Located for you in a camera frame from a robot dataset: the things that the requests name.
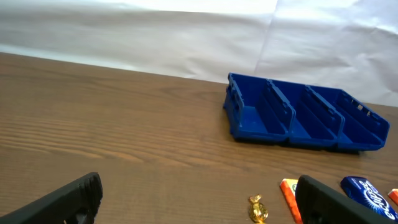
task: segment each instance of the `orange and white package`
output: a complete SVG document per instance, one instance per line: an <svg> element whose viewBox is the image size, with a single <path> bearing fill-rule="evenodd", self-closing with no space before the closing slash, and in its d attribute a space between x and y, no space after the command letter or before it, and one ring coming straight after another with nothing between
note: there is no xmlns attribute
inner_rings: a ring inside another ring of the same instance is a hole
<svg viewBox="0 0 398 224"><path fill-rule="evenodd" d="M280 183L280 189L282 190L286 202L289 205L294 221L297 224L303 224L295 196L297 182L298 180L294 179L283 179L282 183Z"/></svg>
<svg viewBox="0 0 398 224"><path fill-rule="evenodd" d="M398 205L398 189L392 189L390 193L388 193L388 196Z"/></svg>

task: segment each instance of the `blue wrapper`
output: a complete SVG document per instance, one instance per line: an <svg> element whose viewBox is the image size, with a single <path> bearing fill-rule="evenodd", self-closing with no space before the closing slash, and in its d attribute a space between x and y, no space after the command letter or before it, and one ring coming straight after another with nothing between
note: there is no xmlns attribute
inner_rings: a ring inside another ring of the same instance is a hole
<svg viewBox="0 0 398 224"><path fill-rule="evenodd" d="M347 196L356 202L370 208L376 213L398 222L398 214L388 204L386 199L363 177L345 177L341 181L341 188Z"/></svg>

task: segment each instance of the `table surface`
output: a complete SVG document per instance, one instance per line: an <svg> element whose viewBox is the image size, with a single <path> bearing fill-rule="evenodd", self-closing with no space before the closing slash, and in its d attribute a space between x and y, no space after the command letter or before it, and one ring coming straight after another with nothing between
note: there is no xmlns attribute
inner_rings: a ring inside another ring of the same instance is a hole
<svg viewBox="0 0 398 224"><path fill-rule="evenodd" d="M104 189L96 223L252 223L258 193L268 223L294 223L279 184L302 174L340 192L347 175L385 198L398 188L398 108L370 105L391 123L380 151L266 146L231 137L225 88L0 54L0 215L91 171Z"/></svg>

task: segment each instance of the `blue bin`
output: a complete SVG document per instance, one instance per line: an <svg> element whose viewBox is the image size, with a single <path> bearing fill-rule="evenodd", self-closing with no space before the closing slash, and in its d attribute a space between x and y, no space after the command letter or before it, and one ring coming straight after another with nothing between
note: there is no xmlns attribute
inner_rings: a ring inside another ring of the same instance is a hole
<svg viewBox="0 0 398 224"><path fill-rule="evenodd" d="M343 131L338 138L339 149L372 151L385 145L390 128L388 121L344 90L320 86L312 88L345 117Z"/></svg>
<svg viewBox="0 0 398 224"><path fill-rule="evenodd" d="M339 89L230 73L224 109L235 139L377 150L389 123Z"/></svg>

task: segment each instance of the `gold candy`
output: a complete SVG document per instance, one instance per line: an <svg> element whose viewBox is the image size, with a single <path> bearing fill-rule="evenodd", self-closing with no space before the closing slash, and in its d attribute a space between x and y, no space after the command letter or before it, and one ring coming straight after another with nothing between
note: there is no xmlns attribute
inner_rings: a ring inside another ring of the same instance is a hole
<svg viewBox="0 0 398 224"><path fill-rule="evenodd" d="M265 224L264 221L268 217L268 210L259 202L260 198L260 194L254 197L249 197L249 202L251 203L249 215L254 223Z"/></svg>

